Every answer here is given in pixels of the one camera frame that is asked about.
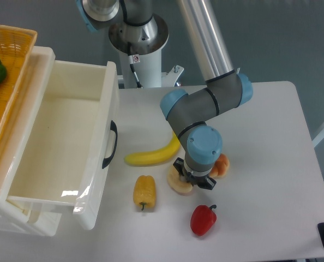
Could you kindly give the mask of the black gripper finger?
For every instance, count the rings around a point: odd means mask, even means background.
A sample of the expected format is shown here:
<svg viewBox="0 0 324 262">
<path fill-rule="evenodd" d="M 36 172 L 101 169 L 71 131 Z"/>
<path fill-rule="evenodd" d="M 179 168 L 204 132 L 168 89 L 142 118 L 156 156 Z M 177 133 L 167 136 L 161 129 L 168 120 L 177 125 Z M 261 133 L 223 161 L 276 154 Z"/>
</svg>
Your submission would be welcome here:
<svg viewBox="0 0 324 262">
<path fill-rule="evenodd" d="M 209 176 L 204 176 L 198 179 L 197 185 L 201 189 L 212 190 L 216 185 L 216 180 Z"/>
<path fill-rule="evenodd" d="M 178 157 L 174 163 L 174 168 L 177 170 L 179 176 L 184 177 L 184 160 L 180 157 Z"/>
</svg>

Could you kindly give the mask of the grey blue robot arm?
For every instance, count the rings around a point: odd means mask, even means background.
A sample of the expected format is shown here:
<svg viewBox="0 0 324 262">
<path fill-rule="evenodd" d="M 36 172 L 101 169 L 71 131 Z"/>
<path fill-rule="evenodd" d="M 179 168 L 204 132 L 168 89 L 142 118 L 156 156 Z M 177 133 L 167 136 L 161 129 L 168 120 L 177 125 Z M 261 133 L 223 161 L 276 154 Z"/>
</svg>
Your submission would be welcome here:
<svg viewBox="0 0 324 262">
<path fill-rule="evenodd" d="M 120 55 L 125 88 L 161 87 L 161 51 L 169 37 L 165 21 L 152 10 L 151 1 L 77 1 L 91 32 L 109 28 L 109 39 Z M 207 121 L 237 108 L 253 96 L 244 74 L 235 71 L 210 1 L 178 1 L 206 87 L 192 94 L 175 89 L 160 108 L 185 157 L 174 167 L 179 176 L 202 189 L 216 182 L 211 170 L 222 151 L 222 139 Z"/>
</svg>

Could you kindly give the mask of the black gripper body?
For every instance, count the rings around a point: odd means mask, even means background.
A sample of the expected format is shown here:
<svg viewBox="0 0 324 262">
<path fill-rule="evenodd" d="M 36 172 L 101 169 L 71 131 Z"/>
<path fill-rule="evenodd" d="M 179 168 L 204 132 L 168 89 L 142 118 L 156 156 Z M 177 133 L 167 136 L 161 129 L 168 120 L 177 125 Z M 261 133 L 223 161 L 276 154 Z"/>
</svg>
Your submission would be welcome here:
<svg viewBox="0 0 324 262">
<path fill-rule="evenodd" d="M 204 176 L 209 176 L 209 173 L 211 172 L 210 169 L 206 171 L 195 171 L 191 169 L 189 166 L 184 165 L 184 177 L 187 182 L 190 182 L 191 184 L 195 185 L 197 184 L 198 179 Z"/>
</svg>

